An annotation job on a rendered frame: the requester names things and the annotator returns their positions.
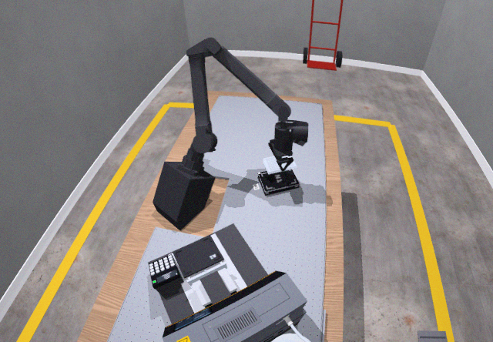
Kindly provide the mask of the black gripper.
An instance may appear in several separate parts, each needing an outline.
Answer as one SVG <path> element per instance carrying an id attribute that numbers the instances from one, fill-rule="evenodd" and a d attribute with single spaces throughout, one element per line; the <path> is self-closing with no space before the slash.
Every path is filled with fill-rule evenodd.
<path id="1" fill-rule="evenodd" d="M 286 151 L 286 152 L 283 151 L 283 149 L 284 149 L 284 142 L 286 142 L 288 139 L 286 139 L 286 140 L 278 140 L 274 136 L 274 139 L 271 139 L 270 142 L 268 143 L 268 145 L 269 145 L 269 147 L 270 147 L 273 155 L 275 156 L 275 158 L 277 160 L 277 164 L 280 167 L 281 171 L 285 171 L 286 168 L 293 162 L 293 157 L 290 157 L 290 158 L 288 158 L 288 157 L 282 158 L 282 156 L 292 156 L 293 155 L 292 150 L 291 151 Z M 287 163 L 284 168 L 281 166 L 282 163 Z"/>

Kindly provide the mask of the black rectangular pad with white corner marks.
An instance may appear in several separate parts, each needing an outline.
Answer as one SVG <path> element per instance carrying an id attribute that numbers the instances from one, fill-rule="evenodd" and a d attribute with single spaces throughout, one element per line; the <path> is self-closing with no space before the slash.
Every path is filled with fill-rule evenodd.
<path id="1" fill-rule="evenodd" d="M 270 175 L 267 171 L 259 172 L 258 178 L 265 196 L 300 188 L 300 183 L 292 169 Z"/>

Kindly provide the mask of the white multi-well plate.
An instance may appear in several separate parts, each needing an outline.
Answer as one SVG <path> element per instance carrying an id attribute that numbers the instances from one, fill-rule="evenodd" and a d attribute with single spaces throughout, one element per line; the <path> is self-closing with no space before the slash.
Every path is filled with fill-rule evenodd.
<path id="1" fill-rule="evenodd" d="M 285 158 L 285 157 L 290 158 L 292 156 L 283 156 L 283 158 Z M 265 165 L 265 168 L 267 170 L 268 175 L 273 174 L 273 173 L 283 172 L 283 171 L 281 171 L 280 167 L 278 166 L 275 156 L 263 158 L 263 164 Z M 286 164 L 287 163 L 284 163 L 281 166 L 284 168 Z M 291 170 L 291 169 L 297 169 L 297 165 L 294 161 L 287 167 L 287 169 L 285 171 Z"/>

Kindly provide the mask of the white curved hose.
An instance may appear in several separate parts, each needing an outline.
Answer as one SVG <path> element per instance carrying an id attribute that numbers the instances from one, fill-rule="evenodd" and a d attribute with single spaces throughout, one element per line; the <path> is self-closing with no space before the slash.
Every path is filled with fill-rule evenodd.
<path id="1" fill-rule="evenodd" d="M 296 335 L 301 339 L 303 340 L 304 342 L 310 342 L 308 341 L 305 337 L 303 337 L 299 332 L 298 330 L 294 327 L 293 324 L 290 325 L 290 327 L 293 329 L 293 331 L 296 333 Z"/>

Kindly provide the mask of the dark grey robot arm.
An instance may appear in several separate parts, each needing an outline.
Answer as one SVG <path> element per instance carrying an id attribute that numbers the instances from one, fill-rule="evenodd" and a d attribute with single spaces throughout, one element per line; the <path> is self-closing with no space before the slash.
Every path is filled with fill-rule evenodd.
<path id="1" fill-rule="evenodd" d="M 197 176 L 204 171 L 204 153 L 216 151 L 218 140 L 212 131 L 206 86 L 205 57 L 209 56 L 220 62 L 278 116 L 280 122 L 275 124 L 274 136 L 278 140 L 289 138 L 284 142 L 284 152 L 291 151 L 293 143 L 300 146 L 307 143 L 308 123 L 288 120 L 291 108 L 217 40 L 204 39 L 187 49 L 186 55 L 189 57 L 191 72 L 196 136 L 191 147 L 188 148 L 188 153 L 183 156 L 182 162 L 177 164 L 177 169 L 191 176 Z"/>

